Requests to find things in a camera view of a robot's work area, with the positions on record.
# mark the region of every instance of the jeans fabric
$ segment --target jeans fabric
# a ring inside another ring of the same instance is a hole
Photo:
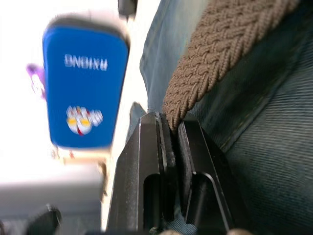
[[[161,0],[140,61],[148,112],[161,112],[208,2]],[[302,1],[190,111],[225,153],[256,226],[274,234],[313,231],[312,9]],[[132,112],[131,126],[143,114]],[[193,234],[177,216],[167,226]]]

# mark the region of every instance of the blue jeans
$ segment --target blue jeans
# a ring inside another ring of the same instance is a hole
[[[140,62],[148,112],[162,111],[169,80],[208,2],[161,0]],[[225,153],[256,226],[274,234],[313,231],[311,5],[302,1],[190,111]],[[138,107],[133,112],[142,114]],[[195,231],[179,219],[169,226]]]

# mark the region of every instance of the denim jeans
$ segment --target denim jeans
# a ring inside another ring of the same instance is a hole
[[[161,0],[140,62],[148,112],[161,112],[208,2]],[[256,226],[274,234],[313,232],[312,10],[303,0],[190,111],[225,153]],[[168,226],[195,231],[182,218]]]

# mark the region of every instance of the cartoon logo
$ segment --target cartoon logo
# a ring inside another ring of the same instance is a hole
[[[98,126],[102,122],[102,113],[99,110],[87,110],[84,107],[71,107],[67,109],[67,124],[70,130],[80,136],[91,131],[92,126]]]

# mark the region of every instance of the strap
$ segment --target strap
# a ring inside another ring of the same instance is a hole
[[[164,98],[163,111],[173,132],[195,103],[299,2],[212,0],[208,4]]]

